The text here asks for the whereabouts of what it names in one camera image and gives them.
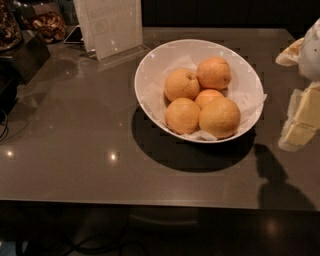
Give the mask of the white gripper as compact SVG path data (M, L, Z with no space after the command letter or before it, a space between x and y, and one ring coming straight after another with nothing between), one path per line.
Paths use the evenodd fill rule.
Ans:
M320 18L303 38L290 44L275 59L282 66L297 65L312 82L305 90L295 89L290 97L287 117L278 141L280 149L296 152L320 130Z

